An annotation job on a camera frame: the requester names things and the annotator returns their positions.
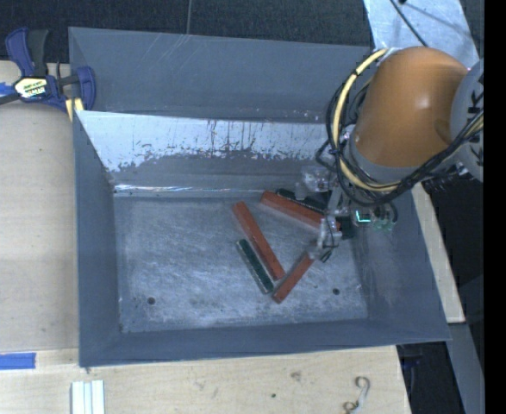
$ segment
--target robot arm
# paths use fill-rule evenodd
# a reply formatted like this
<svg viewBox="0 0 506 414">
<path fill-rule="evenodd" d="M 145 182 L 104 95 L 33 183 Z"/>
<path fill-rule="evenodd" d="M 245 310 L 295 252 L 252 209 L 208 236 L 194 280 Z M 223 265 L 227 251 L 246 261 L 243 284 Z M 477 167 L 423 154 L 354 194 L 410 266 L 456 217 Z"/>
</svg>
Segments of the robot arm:
<svg viewBox="0 0 506 414">
<path fill-rule="evenodd" d="M 360 101 L 349 103 L 356 78 L 376 61 Z M 357 120 L 347 123 L 351 108 Z M 303 174 L 296 193 L 304 197 L 319 185 L 332 192 L 318 247 L 329 245 L 328 235 L 335 240 L 331 224 L 339 216 L 391 229 L 392 201 L 418 182 L 465 173 L 483 180 L 484 61 L 466 69 L 430 47 L 376 51 L 335 94 L 327 126 L 328 141 L 316 156 L 327 182 L 319 182 L 318 167 Z M 323 250 L 317 253 L 320 258 Z"/>
</svg>

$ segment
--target wooden surface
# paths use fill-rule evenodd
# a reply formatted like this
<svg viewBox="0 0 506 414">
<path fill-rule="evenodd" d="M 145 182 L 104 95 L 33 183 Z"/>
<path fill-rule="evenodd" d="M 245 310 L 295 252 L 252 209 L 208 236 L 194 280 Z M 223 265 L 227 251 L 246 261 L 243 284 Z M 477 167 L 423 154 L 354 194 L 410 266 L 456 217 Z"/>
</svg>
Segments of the wooden surface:
<svg viewBox="0 0 506 414">
<path fill-rule="evenodd" d="M 0 61 L 0 81 L 13 82 L 16 66 Z M 19 102 L 3 106 L 5 115 L 20 115 Z M 428 251 L 449 321 L 462 320 L 446 251 L 424 192 L 415 204 L 428 240 Z M 34 271 L 40 280 L 40 270 Z M 63 290 L 62 281 L 50 284 Z M 58 304 L 72 305 L 58 292 Z M 47 305 L 39 296 L 28 296 Z M 0 372 L 1 413 L 68 413 L 69 391 L 75 380 L 104 380 L 106 408 L 113 413 L 312 413 L 341 414 L 342 404 L 355 401 L 358 375 L 372 387 L 363 413 L 410 413 L 394 347 L 362 348 L 313 354 L 290 354 L 218 361 L 171 362 L 85 370 L 77 365 L 78 351 L 62 348 L 39 351 L 35 370 Z"/>
</svg>

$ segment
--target wooden table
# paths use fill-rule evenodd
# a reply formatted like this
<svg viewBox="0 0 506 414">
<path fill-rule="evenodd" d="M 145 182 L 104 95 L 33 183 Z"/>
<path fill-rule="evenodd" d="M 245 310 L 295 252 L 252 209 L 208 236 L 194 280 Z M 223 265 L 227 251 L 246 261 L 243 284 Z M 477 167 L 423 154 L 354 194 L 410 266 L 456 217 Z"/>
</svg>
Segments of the wooden table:
<svg viewBox="0 0 506 414">
<path fill-rule="evenodd" d="M 68 66 L 63 65 L 62 73 L 65 75 L 67 72 Z M 18 69 L 13 63 L 0 61 L 0 81 L 10 84 L 18 77 Z M 7 121 L 22 118 L 28 124 L 35 125 L 40 124 L 44 116 L 56 121 L 55 127 L 70 130 L 68 117 L 62 112 L 42 105 L 23 105 L 17 101 L 0 108 L 0 134 L 3 122 L 7 124 Z M 73 227 L 67 224 L 68 227 L 48 232 L 41 223 L 41 220 L 55 222 L 60 216 L 66 219 L 67 208 L 59 207 L 59 201 L 71 203 L 73 179 L 64 177 L 59 180 L 59 171 L 70 173 L 72 161 L 55 159 L 59 146 L 39 148 L 41 140 L 45 139 L 47 136 L 42 134 L 36 140 L 25 140 L 24 145 L 10 148 L 8 154 L 1 155 L 3 164 L 6 164 L 5 161 L 12 161 L 13 164 L 24 161 L 30 163 L 27 163 L 28 176 L 21 176 L 17 185 L 4 189 L 0 195 L 0 198 L 9 198 L 10 195 L 10 200 L 14 202 L 12 207 L 6 209 L 9 211 L 9 219 L 0 216 L 3 224 L 9 221 L 10 228 L 0 230 L 18 235 L 14 237 L 10 250 L 13 270 L 6 272 L 5 265 L 1 266 L 0 307 L 9 308 L 11 305 L 13 311 L 24 315 L 23 320 L 21 317 L 13 317 L 12 323 L 4 322 L 0 333 L 3 341 L 8 339 L 6 345 L 9 345 L 9 341 L 13 341 L 13 345 L 18 342 L 24 344 L 24 339 L 17 338 L 20 335 L 31 336 L 29 341 L 42 347 L 36 355 L 35 369 L 0 372 L 0 413 L 68 413 L 73 381 L 103 380 L 108 414 L 341 414 L 343 404 L 355 401 L 359 396 L 359 388 L 354 383 L 359 375 L 366 376 L 371 381 L 363 413 L 411 412 L 394 346 L 246 359 L 80 368 L 75 343 L 77 337 L 74 335 L 76 293 L 71 291 L 73 285 L 67 282 L 76 277 L 76 267 L 70 261 L 69 267 L 64 266 L 62 269 L 55 262 L 44 261 L 46 256 L 52 254 L 63 254 L 67 259 L 73 259 L 74 244 L 70 237 Z M 33 159 L 33 155 L 43 151 L 51 154 L 45 158 Z M 44 179 L 35 179 L 37 176 L 45 176 L 45 182 Z M 52 200 L 42 201 L 42 206 L 34 211 L 31 219 L 28 207 L 32 205 L 25 203 L 25 200 L 39 191 L 40 198 Z M 430 199 L 419 186 L 414 189 L 414 198 L 447 321 L 464 322 L 465 317 Z M 32 240 L 33 247 L 24 245 L 32 235 L 41 238 Z M 60 274 L 63 276 L 63 286 L 54 280 Z M 22 277 L 32 282 L 34 288 L 31 292 L 23 290 L 25 286 L 21 282 Z M 8 302 L 9 296 L 14 293 L 18 297 L 16 307 Z M 37 306 L 36 301 L 40 299 L 50 299 L 51 304 Z"/>
</svg>

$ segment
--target black cable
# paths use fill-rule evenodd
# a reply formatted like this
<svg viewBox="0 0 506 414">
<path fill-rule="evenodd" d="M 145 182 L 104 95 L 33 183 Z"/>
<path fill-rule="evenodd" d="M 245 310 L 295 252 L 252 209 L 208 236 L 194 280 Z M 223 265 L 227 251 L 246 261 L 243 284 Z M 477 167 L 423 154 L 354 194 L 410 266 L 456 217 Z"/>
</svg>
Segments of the black cable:
<svg viewBox="0 0 506 414">
<path fill-rule="evenodd" d="M 337 145 L 337 143 L 334 142 L 333 134 L 331 133 L 331 125 L 334 120 L 333 116 L 334 116 L 335 101 L 339 98 L 340 92 L 343 90 L 343 88 L 344 88 L 344 84 L 341 85 L 339 87 L 339 89 L 337 89 L 336 93 L 332 97 L 331 102 L 329 103 L 329 106 L 328 106 L 328 110 L 327 110 L 327 114 L 326 114 L 326 129 L 328 132 L 328 145 L 331 147 L 330 153 L 332 155 L 334 155 L 334 157 L 335 157 L 335 168 L 337 169 L 336 173 L 337 173 L 337 179 L 339 181 L 340 187 L 345 192 L 345 194 L 347 194 L 355 203 L 357 203 L 359 205 L 363 205 L 365 207 L 373 207 L 373 206 L 389 203 L 393 199 L 396 199 L 398 196 L 400 196 L 403 193 L 405 193 L 406 191 L 410 190 L 419 181 L 421 181 L 421 180 L 425 179 L 427 176 L 429 176 L 430 173 L 436 167 L 438 167 L 438 165 L 442 161 L 444 161 L 451 154 L 453 154 L 459 148 L 459 146 L 463 145 L 467 140 L 470 140 L 474 135 L 477 135 L 478 133 L 480 133 L 480 130 L 479 130 L 476 134 L 472 134 L 468 137 L 466 136 L 467 132 L 471 129 L 471 127 L 484 114 L 484 110 L 479 111 L 472 118 L 472 120 L 461 129 L 458 136 L 456 136 L 456 138 L 453 140 L 453 142 L 452 142 L 452 144 L 450 144 L 450 146 L 448 146 L 442 152 L 433 156 L 431 159 L 426 161 L 423 165 L 419 166 L 409 176 L 402 179 L 397 184 L 397 187 L 393 191 L 391 191 L 390 193 L 378 195 L 376 198 L 374 198 L 373 195 L 375 194 L 375 192 L 370 192 L 366 189 L 362 189 L 362 191 L 364 191 L 364 192 L 369 192 L 367 194 L 368 194 L 368 196 L 371 197 L 372 201 L 359 199 L 356 195 L 351 193 L 350 189 L 348 189 L 348 186 L 346 185 L 346 182 L 344 180 L 344 175 L 340 169 L 340 161 L 341 160 L 343 161 L 344 164 L 347 164 L 347 161 L 344 158 L 344 147 L 346 146 L 346 141 L 340 142 L 339 145 Z M 343 110 L 343 112 L 341 112 L 341 118 L 339 118 L 340 129 L 342 127 L 342 113 L 344 113 L 344 112 L 345 112 L 345 110 Z M 327 146 L 327 144 L 324 144 L 320 149 L 318 149 L 319 155 L 321 155 L 323 149 L 325 149 L 326 146 Z M 361 174 L 358 174 L 356 172 L 354 172 L 354 174 L 356 176 L 359 176 L 360 178 L 362 178 Z"/>
<path fill-rule="evenodd" d="M 446 158 L 448 158 L 450 155 L 452 155 L 459 148 L 459 146 L 462 146 L 463 144 L 468 142 L 473 136 L 480 134 L 482 129 L 470 136 L 466 135 L 467 132 L 469 131 L 469 129 L 472 127 L 472 125 L 475 122 L 477 122 L 483 114 L 484 114 L 484 110 L 481 110 L 480 112 L 478 112 L 473 117 L 473 119 L 461 129 L 458 136 L 452 141 L 452 144 L 450 144 L 450 146 L 448 146 L 442 152 L 439 152 L 438 154 L 433 156 L 431 159 L 426 161 L 424 164 L 419 166 L 409 176 L 402 179 L 395 190 L 393 190 L 389 193 L 385 193 L 382 196 L 379 196 L 378 199 L 375 199 L 372 202 L 367 202 L 362 199 L 358 199 L 358 197 L 356 197 L 355 195 L 350 198 L 355 203 L 357 203 L 359 205 L 363 205 L 365 207 L 373 207 L 373 206 L 389 203 L 393 199 L 396 199 L 397 197 L 399 197 L 400 195 L 402 195 L 406 191 L 410 190 L 419 181 L 426 178 L 431 173 L 431 171 L 433 169 L 435 169 L 439 164 L 442 163 L 442 161 L 444 161 Z M 345 162 L 342 155 L 337 155 L 337 158 L 342 158 L 343 161 Z M 341 188 L 343 189 L 343 191 L 345 191 L 345 193 L 347 195 L 349 195 L 349 193 L 347 192 L 348 188 L 346 186 L 346 183 L 344 183 L 344 181 L 343 181 L 344 175 L 342 174 L 341 170 L 337 171 L 337 179 L 339 180 L 339 184 L 340 184 Z"/>
<path fill-rule="evenodd" d="M 423 46 L 427 46 L 427 43 L 425 42 L 425 40 L 423 40 L 423 38 L 418 34 L 418 32 L 415 30 L 415 28 L 411 25 L 411 23 L 409 22 L 409 20 L 406 18 L 406 16 L 404 15 L 404 13 L 400 10 L 400 8 L 398 8 L 398 5 L 396 4 L 396 2 L 394 0 L 390 0 L 390 2 L 392 3 L 392 6 L 394 6 L 394 9 L 397 10 L 397 13 L 402 17 L 402 19 L 404 20 L 404 23 L 406 23 L 406 25 L 408 26 L 408 28 L 411 31 L 411 33 L 413 35 L 415 35 L 415 37 L 417 38 L 417 40 Z"/>
</svg>

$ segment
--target cable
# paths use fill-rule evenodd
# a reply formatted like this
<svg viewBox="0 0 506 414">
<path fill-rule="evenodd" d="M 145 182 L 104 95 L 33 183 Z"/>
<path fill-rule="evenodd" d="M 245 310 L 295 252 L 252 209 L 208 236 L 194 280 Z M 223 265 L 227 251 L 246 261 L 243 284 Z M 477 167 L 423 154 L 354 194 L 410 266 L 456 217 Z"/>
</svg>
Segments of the cable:
<svg viewBox="0 0 506 414">
<path fill-rule="evenodd" d="M 340 186 L 345 191 L 345 193 L 356 203 L 359 205 L 364 205 L 366 207 L 380 205 L 384 203 L 388 203 L 398 196 L 402 195 L 407 190 L 410 190 L 415 184 L 421 181 L 423 178 L 426 178 L 432 170 L 434 170 L 437 166 L 442 164 L 445 160 L 449 159 L 453 154 L 455 154 L 459 148 L 468 142 L 473 136 L 478 135 L 483 130 L 483 120 L 484 120 L 484 110 L 478 112 L 478 114 L 472 118 L 472 120 L 466 124 L 463 129 L 459 132 L 458 136 L 453 140 L 452 144 L 444 149 L 442 152 L 436 154 L 423 165 L 419 166 L 416 170 L 414 170 L 409 176 L 402 179 L 397 188 L 390 193 L 386 193 L 382 197 L 378 197 L 378 199 L 373 200 L 372 202 L 367 202 L 362 199 L 358 199 L 355 195 L 350 196 L 349 189 L 346 183 L 343 182 L 343 174 L 340 171 L 337 171 L 337 178 L 339 180 Z"/>
<path fill-rule="evenodd" d="M 394 6 L 394 9 L 397 10 L 397 13 L 402 17 L 402 19 L 404 20 L 404 23 L 406 23 L 406 25 L 408 26 L 409 30 L 411 31 L 411 33 L 413 35 L 415 35 L 415 37 L 417 38 L 417 40 L 423 45 L 423 46 L 427 46 L 427 43 L 425 42 L 425 40 L 423 40 L 423 38 L 417 33 L 417 31 L 415 30 L 415 28 L 411 25 L 411 23 L 409 22 L 409 20 L 406 18 L 406 16 L 404 15 L 404 13 L 400 10 L 400 8 L 398 8 L 398 5 L 396 4 L 396 2 L 394 0 L 390 0 L 390 2 L 392 3 L 392 6 Z"/>
</svg>

